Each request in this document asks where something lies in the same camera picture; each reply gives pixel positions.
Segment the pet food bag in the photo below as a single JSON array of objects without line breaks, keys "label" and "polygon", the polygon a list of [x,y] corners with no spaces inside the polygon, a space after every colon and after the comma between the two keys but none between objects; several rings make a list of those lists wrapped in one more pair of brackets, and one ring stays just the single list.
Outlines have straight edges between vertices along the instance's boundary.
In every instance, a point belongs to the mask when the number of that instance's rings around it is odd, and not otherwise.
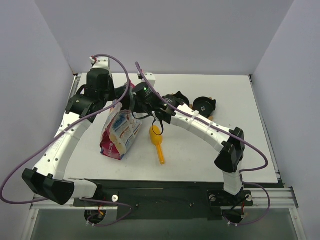
[{"label": "pet food bag", "polygon": [[107,118],[100,138],[101,154],[121,160],[133,145],[142,121],[134,118],[130,110],[130,92],[125,97],[107,110]]}]

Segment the yellow plastic scoop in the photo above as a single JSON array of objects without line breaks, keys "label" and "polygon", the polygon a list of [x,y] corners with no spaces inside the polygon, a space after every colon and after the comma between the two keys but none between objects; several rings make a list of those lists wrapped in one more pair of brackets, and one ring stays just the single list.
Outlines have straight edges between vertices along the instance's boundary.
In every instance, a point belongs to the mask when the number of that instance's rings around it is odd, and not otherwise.
[{"label": "yellow plastic scoop", "polygon": [[152,125],[149,129],[149,136],[150,136],[151,143],[155,146],[157,150],[159,163],[161,165],[164,165],[165,157],[162,150],[163,137],[160,129],[156,125]]}]

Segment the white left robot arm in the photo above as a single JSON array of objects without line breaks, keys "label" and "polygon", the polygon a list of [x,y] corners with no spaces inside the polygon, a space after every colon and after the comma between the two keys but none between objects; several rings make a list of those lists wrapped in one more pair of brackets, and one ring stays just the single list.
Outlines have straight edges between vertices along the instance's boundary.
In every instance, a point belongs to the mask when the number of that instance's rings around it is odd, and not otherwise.
[{"label": "white left robot arm", "polygon": [[59,205],[70,199],[85,198],[92,206],[99,205],[103,193],[98,185],[86,179],[66,179],[65,172],[79,141],[105,111],[108,102],[119,104],[128,94],[130,80],[116,88],[112,74],[102,68],[91,69],[85,84],[78,86],[69,99],[61,125],[54,140],[43,149],[43,156],[31,169],[26,168],[22,179],[33,193]]}]

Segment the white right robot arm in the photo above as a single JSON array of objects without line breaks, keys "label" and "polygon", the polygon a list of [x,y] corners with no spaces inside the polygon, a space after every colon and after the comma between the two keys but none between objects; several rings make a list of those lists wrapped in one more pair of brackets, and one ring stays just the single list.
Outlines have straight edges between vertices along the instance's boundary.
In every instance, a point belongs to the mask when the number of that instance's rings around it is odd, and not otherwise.
[{"label": "white right robot arm", "polygon": [[214,163],[223,172],[224,201],[234,205],[241,199],[243,179],[240,170],[245,150],[242,129],[230,129],[209,120],[214,108],[210,107],[202,115],[200,109],[190,108],[186,97],[180,92],[158,98],[145,82],[129,92],[129,100],[133,113],[145,114],[161,124],[183,128],[212,146],[218,152]]}]

